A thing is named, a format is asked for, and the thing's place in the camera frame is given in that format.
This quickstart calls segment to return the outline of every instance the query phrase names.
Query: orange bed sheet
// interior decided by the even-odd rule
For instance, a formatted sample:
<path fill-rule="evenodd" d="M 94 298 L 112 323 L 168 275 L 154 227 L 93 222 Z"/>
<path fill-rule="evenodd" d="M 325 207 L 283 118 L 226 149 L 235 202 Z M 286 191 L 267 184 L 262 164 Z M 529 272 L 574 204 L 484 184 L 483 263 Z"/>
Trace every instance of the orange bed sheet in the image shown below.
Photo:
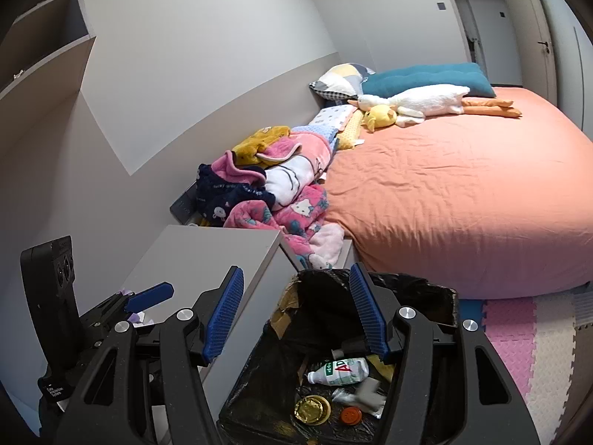
<path fill-rule="evenodd" d="M 327 220 L 367 267 L 465 299 L 562 291 L 593 279 L 593 143 L 556 107 L 496 88 L 519 119 L 447 115 L 362 131 L 327 173 Z"/>

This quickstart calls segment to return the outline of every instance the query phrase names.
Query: yellow dotted fabric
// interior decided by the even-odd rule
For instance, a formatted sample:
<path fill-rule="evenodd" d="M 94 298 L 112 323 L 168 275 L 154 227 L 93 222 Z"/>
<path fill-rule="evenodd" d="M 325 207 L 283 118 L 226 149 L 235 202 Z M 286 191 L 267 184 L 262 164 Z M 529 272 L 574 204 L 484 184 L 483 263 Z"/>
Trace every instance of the yellow dotted fabric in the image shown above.
<path fill-rule="evenodd" d="M 342 132 L 338 132 L 337 137 L 340 139 L 337 149 L 343 151 L 345 149 L 354 149 L 354 143 L 361 135 L 362 118 L 365 113 L 358 109 L 352 114 L 350 120 Z"/>

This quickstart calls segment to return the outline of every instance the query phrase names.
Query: door handle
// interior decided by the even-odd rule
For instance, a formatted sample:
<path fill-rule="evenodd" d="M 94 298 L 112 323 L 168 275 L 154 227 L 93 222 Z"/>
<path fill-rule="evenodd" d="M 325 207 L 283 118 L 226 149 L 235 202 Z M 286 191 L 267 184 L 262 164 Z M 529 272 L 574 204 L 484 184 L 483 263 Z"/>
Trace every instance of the door handle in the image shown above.
<path fill-rule="evenodd" d="M 546 53 L 550 53 L 550 44 L 548 42 L 538 42 L 541 45 L 546 46 Z"/>

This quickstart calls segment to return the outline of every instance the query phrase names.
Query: wooden shelf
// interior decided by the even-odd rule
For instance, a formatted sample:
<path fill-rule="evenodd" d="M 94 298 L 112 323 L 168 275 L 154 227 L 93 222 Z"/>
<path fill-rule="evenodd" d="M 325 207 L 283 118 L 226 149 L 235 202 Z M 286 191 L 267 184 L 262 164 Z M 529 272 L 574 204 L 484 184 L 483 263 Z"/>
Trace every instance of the wooden shelf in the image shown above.
<path fill-rule="evenodd" d="M 13 75 L 55 52 L 66 20 L 70 0 L 45 0 L 14 20 L 0 44 L 0 88 Z"/>
<path fill-rule="evenodd" d="M 78 92 L 94 40 L 85 35 L 63 46 L 0 92 L 0 157 L 43 115 Z"/>

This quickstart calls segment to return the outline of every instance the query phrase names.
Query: teal pillow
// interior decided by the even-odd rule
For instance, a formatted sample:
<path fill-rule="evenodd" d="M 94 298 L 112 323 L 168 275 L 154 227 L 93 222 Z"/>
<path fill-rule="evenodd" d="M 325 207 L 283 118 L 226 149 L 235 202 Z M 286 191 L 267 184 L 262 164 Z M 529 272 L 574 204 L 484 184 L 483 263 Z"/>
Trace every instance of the teal pillow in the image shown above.
<path fill-rule="evenodd" d="M 410 88 L 450 83 L 470 88 L 467 96 L 496 97 L 494 89 L 480 67 L 475 63 L 451 63 L 445 65 L 414 65 L 405 69 L 369 75 L 362 84 L 367 95 L 389 98 Z"/>

